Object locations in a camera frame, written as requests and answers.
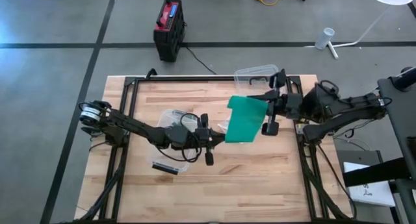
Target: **wooden tabletop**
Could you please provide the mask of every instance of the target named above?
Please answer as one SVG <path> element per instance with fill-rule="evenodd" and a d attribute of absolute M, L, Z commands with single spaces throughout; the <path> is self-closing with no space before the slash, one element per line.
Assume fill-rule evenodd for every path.
<path fill-rule="evenodd" d="M 304 93 L 317 82 L 316 75 L 300 77 Z M 124 78 L 107 79 L 103 100 L 113 108 L 120 105 Z M 134 118 L 156 126 L 166 109 L 208 113 L 210 126 L 220 131 L 217 124 L 230 116 L 226 106 L 236 94 L 232 81 L 143 82 L 139 84 Z M 281 117 L 277 120 L 277 136 L 258 134 L 254 143 L 221 143 L 213 152 L 213 166 L 206 166 L 202 156 L 179 175 L 152 169 L 149 157 L 154 146 L 132 134 L 118 221 L 309 221 L 293 122 Z M 321 146 L 342 180 L 332 138 L 325 137 Z M 109 146 L 102 145 L 90 152 L 75 218 L 81 217 L 102 192 L 110 151 Z M 325 190 L 350 216 L 348 198 L 319 151 L 317 158 Z M 316 196 L 315 206 L 320 216 Z"/>

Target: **green towel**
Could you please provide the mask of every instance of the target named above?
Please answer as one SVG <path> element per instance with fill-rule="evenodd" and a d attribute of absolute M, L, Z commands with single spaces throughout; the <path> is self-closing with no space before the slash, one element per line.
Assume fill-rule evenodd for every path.
<path fill-rule="evenodd" d="M 226 143 L 253 142 L 265 120 L 268 104 L 249 97 L 232 96 L 228 108 L 232 109 L 226 134 Z"/>

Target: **gray floor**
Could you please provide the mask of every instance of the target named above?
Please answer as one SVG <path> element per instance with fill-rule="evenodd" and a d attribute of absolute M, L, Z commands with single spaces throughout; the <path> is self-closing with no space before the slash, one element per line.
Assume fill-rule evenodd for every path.
<path fill-rule="evenodd" d="M 109 0 L 0 0 L 0 43 L 95 42 Z M 116 0 L 104 42 L 151 42 L 162 0 Z M 373 0 L 183 0 L 188 42 L 313 42 L 324 27 L 335 41 L 354 41 L 385 8 Z M 416 19 L 407 6 L 392 6 L 365 38 L 415 41 Z M 380 77 L 416 64 L 415 47 L 195 48 L 218 74 L 275 64 L 292 74 L 317 74 L 341 95 L 372 90 Z M 0 223 L 37 223 L 57 166 L 92 49 L 0 49 Z M 87 99 L 100 99 L 107 75 L 209 74 L 182 49 L 177 62 L 159 61 L 155 49 L 102 49 Z M 401 155 L 387 118 L 356 132 L 389 160 Z M 337 148 L 356 150 L 336 142 Z M 53 221 L 73 217 L 88 156 L 78 131 Z M 392 222 L 384 208 L 359 205 L 359 218 Z"/>

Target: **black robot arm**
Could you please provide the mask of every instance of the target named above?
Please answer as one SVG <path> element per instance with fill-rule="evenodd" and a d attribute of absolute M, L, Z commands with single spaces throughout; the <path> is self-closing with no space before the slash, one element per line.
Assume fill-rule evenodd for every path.
<path fill-rule="evenodd" d="M 318 125 L 304 125 L 303 133 L 308 143 L 316 143 L 329 132 L 361 119 L 381 119 L 386 115 L 384 100 L 374 93 L 340 99 L 338 87 L 330 81 L 321 81 L 305 97 L 299 93 L 280 95 L 279 88 L 287 82 L 285 70 L 270 78 L 271 91 L 249 96 L 268 102 L 269 121 L 263 125 L 262 134 L 277 135 L 279 124 L 275 115 L 289 119 L 310 120 Z"/>
<path fill-rule="evenodd" d="M 211 150 L 225 139 L 225 134 L 208 128 L 208 115 L 198 118 L 195 132 L 190 132 L 181 123 L 169 127 L 152 127 L 141 121 L 114 110 L 104 101 L 82 103 L 80 122 L 87 127 L 81 128 L 91 136 L 104 134 L 106 141 L 119 146 L 125 143 L 126 132 L 132 132 L 145 137 L 149 143 L 158 149 L 173 150 L 206 148 L 205 162 L 208 166 L 214 164 Z"/>

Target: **red battery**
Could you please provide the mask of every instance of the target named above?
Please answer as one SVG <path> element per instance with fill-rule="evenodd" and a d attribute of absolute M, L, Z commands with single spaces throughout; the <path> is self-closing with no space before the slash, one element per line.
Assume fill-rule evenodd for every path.
<path fill-rule="evenodd" d="M 184 37 L 185 22 L 181 0 L 164 0 L 153 30 L 153 41 L 159 58 L 162 61 L 175 62 Z"/>

